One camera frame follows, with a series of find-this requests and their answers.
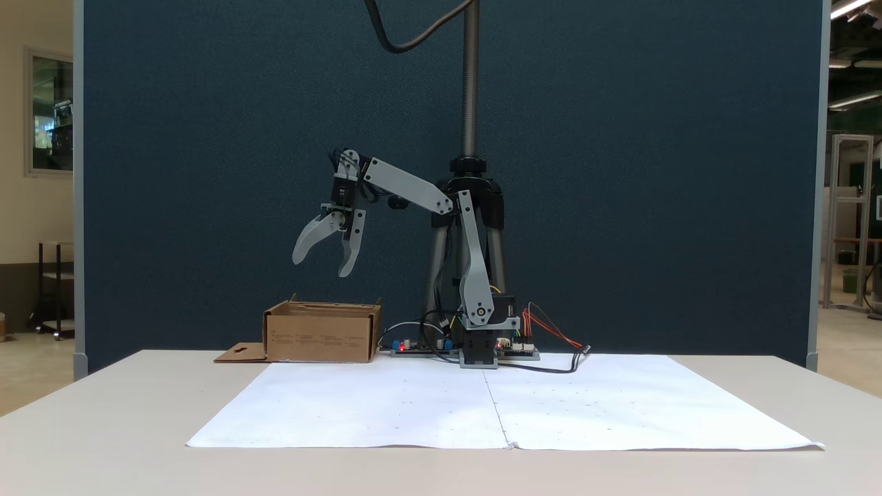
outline floor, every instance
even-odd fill
[[[0,342],[0,417],[73,382],[73,343],[36,333]]]
[[[841,277],[833,301],[851,303]],[[73,382],[72,339],[52,334],[15,334],[0,342],[0,417]],[[818,372],[882,397],[882,321],[859,312],[818,310]]]

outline orange wire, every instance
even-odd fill
[[[526,334],[527,334],[528,336],[533,335],[531,324],[532,324],[532,322],[535,322],[536,324],[539,324],[539,326],[542,327],[543,329],[545,329],[546,331],[548,331],[548,332],[552,333],[553,335],[555,335],[555,336],[557,336],[557,337],[563,339],[563,340],[566,341],[566,342],[569,342],[572,346],[574,346],[574,347],[576,347],[576,348],[582,348],[582,345],[581,345],[579,342],[575,342],[574,340],[572,340],[572,339],[566,337],[566,336],[564,335],[564,333],[562,333],[562,332],[560,331],[560,329],[557,328],[557,326],[554,324],[553,321],[549,320],[549,322],[551,322],[551,325],[553,326],[553,328],[552,328],[552,327],[550,327],[548,324],[546,324],[545,322],[543,322],[541,319],[539,319],[538,317],[536,317],[536,315],[535,315],[533,312],[531,312],[531,311],[529,310],[529,305],[530,305],[530,304],[534,305],[537,309],[539,309],[539,312],[542,312],[542,314],[545,315],[545,312],[542,311],[542,308],[540,308],[538,304],[535,304],[535,303],[533,303],[533,302],[530,302],[530,303],[527,305],[527,308],[524,309],[523,315],[524,315],[524,321],[525,321],[524,328],[525,328]]]

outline white table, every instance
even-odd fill
[[[219,353],[142,351],[0,417],[0,494],[882,494],[882,400],[773,357],[674,359],[826,451],[189,448],[266,368]]]

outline window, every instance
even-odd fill
[[[73,63],[69,56],[25,49],[25,174],[73,171]]]

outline white paper sheet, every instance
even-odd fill
[[[507,443],[480,371],[389,357],[371,364],[271,364],[187,443],[390,445],[501,448]]]
[[[565,369],[571,356],[543,354],[526,364]],[[187,444],[625,450],[815,443],[664,356],[591,355],[574,374],[548,374],[381,355],[372,364],[271,364]]]
[[[572,355],[543,354],[567,369]],[[486,373],[509,441],[525,449],[783,449],[812,443],[665,356],[590,355],[573,374]]]

